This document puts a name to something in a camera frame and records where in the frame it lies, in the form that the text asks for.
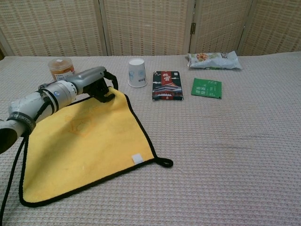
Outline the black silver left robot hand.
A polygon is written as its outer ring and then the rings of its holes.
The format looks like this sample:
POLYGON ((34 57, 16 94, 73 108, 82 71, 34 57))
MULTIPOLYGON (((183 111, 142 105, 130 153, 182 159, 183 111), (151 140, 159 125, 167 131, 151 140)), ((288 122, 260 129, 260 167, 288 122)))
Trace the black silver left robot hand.
POLYGON ((111 80, 113 87, 118 90, 118 81, 115 75, 111 74, 103 66, 94 67, 82 71, 67 79, 75 85, 78 94, 89 94, 102 103, 110 102, 115 95, 109 94, 109 88, 105 79, 111 80))

